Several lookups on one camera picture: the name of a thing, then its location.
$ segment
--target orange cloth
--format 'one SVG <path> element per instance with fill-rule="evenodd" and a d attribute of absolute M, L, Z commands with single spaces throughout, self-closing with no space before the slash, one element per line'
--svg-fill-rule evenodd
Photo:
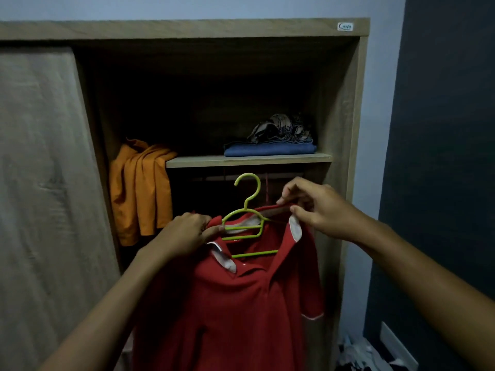
<path fill-rule="evenodd" d="M 153 235 L 172 220 L 172 196 L 165 163 L 177 156 L 162 145 L 137 139 L 120 147 L 110 163 L 110 200 L 122 246 Z"/>

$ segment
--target wardrobe door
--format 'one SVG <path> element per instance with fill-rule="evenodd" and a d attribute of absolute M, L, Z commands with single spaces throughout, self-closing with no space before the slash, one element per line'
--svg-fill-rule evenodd
<path fill-rule="evenodd" d="M 33 370 L 119 278 L 70 49 L 0 50 L 0 369 Z"/>

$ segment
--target wall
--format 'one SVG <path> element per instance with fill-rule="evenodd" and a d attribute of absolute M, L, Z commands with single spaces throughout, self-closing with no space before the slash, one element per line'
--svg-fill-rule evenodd
<path fill-rule="evenodd" d="M 380 220 L 495 298 L 495 0 L 407 0 Z M 365 335 L 384 321 L 421 370 L 469 367 L 373 266 Z"/>
<path fill-rule="evenodd" d="M 405 0 L 2 0 L 0 20 L 371 17 L 354 204 L 378 216 Z M 360 337 L 371 260 L 347 255 L 342 331 Z"/>

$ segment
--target red polo shirt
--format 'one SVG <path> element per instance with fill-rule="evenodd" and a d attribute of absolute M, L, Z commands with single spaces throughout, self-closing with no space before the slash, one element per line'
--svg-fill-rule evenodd
<path fill-rule="evenodd" d="M 258 238 L 219 237 L 194 264 L 176 262 L 155 279 L 134 331 L 134 370 L 304 369 L 301 315 L 323 313 L 313 236 L 287 207 L 257 210 L 279 223 L 265 223 Z M 246 214 L 226 225 L 256 221 Z"/>

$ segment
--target left hand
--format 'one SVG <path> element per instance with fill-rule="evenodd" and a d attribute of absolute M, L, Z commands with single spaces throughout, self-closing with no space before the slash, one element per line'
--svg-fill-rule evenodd
<path fill-rule="evenodd" d="M 137 256 L 160 269 L 177 256 L 189 255 L 224 230 L 223 225 L 206 229 L 210 220 L 209 216 L 189 212 L 177 216 Z"/>

